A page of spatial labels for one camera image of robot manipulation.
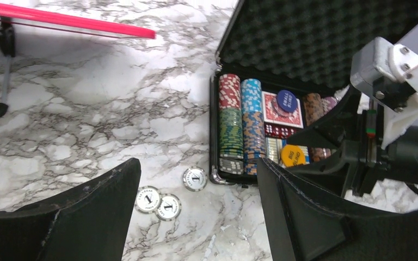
orange poker chip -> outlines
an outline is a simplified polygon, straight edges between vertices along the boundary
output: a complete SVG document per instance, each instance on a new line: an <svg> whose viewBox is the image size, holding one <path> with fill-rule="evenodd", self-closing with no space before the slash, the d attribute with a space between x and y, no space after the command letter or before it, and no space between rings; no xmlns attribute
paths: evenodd
<svg viewBox="0 0 418 261"><path fill-rule="evenodd" d="M305 154L296 145L286 145L281 150L281 161L286 167L305 164Z"/></svg>

white 3d-printed bracket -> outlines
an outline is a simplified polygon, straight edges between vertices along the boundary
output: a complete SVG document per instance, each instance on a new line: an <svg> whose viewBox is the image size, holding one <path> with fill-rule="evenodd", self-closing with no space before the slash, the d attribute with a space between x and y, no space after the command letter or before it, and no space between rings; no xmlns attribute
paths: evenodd
<svg viewBox="0 0 418 261"><path fill-rule="evenodd" d="M393 111L384 108L384 136L382 149L403 135L418 119L418 55L407 47L396 44L389 50L389 66L398 82L407 82L416 93L405 108Z"/></svg>

white poker chip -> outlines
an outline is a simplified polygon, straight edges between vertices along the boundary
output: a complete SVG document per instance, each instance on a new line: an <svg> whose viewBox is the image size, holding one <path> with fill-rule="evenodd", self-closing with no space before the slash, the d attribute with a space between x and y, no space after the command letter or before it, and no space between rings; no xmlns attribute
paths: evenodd
<svg viewBox="0 0 418 261"><path fill-rule="evenodd" d="M144 186L138 189L135 209L143 214L151 214L161 204L161 194L152 186Z"/></svg>
<svg viewBox="0 0 418 261"><path fill-rule="evenodd" d="M240 160L219 159L219 167L221 171L241 175L243 174L243 162Z"/></svg>
<svg viewBox="0 0 418 261"><path fill-rule="evenodd" d="M183 173L183 185L189 191L201 191L207 185L207 174L199 167L190 167Z"/></svg>
<svg viewBox="0 0 418 261"><path fill-rule="evenodd" d="M164 194L156 216L162 221L175 220L182 211L182 202L174 194Z"/></svg>

marble countertop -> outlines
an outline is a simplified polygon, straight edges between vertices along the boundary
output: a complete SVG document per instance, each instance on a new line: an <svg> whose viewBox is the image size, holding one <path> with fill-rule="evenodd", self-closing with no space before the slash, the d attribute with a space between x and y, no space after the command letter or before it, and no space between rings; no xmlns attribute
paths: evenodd
<svg viewBox="0 0 418 261"><path fill-rule="evenodd" d="M123 260L272 260L257 188L186 190L185 169L208 171L208 79L235 1L0 1L154 29L111 40L17 27L10 109L0 119L0 210L88 181L130 157L140 185L173 193L176 221L134 212ZM0 89L3 79L0 54ZM383 181L347 199L393 212L418 196Z"/></svg>

foam padding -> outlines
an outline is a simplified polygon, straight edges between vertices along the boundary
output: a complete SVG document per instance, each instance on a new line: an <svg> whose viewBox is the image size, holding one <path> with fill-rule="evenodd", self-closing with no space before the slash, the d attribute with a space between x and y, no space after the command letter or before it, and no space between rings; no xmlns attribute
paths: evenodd
<svg viewBox="0 0 418 261"><path fill-rule="evenodd" d="M341 89L353 54L377 36L395 43L417 24L417 0L245 0L220 58Z"/></svg>

